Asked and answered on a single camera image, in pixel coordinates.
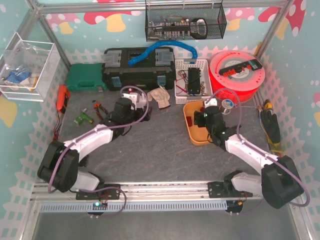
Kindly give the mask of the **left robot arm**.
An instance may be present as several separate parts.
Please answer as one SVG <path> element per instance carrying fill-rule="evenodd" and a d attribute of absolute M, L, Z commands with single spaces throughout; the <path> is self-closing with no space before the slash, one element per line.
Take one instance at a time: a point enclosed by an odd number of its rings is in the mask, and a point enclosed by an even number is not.
<path fill-rule="evenodd" d="M 148 100 L 136 100 L 131 96 L 120 97 L 99 124 L 88 132 L 65 142 L 52 141 L 38 168 L 37 176 L 48 184 L 48 193 L 65 193 L 71 189 L 94 193 L 100 179 L 90 172 L 79 170 L 84 157 L 99 147 L 109 144 L 131 126 L 148 121 L 150 107 Z"/>

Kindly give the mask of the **beige work glove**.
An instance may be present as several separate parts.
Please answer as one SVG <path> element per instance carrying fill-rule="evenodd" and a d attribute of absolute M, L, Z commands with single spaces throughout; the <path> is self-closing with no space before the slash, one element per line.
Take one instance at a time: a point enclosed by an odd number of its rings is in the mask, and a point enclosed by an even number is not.
<path fill-rule="evenodd" d="M 149 102 L 155 100 L 159 109 L 165 109 L 170 106 L 170 94 L 163 86 L 149 91 L 147 93 L 147 99 Z"/>

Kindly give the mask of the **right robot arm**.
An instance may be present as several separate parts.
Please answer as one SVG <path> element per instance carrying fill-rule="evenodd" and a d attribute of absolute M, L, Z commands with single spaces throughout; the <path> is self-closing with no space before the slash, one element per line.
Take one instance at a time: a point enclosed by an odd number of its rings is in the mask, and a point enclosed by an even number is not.
<path fill-rule="evenodd" d="M 296 165 L 289 156 L 276 156 L 266 152 L 239 134 L 237 126 L 226 127 L 217 106 L 208 106 L 202 111 L 195 111 L 193 115 L 194 124 L 206 128 L 214 145 L 237 156 L 258 173 L 235 174 L 231 178 L 235 190 L 260 195 L 275 209 L 305 192 Z"/>

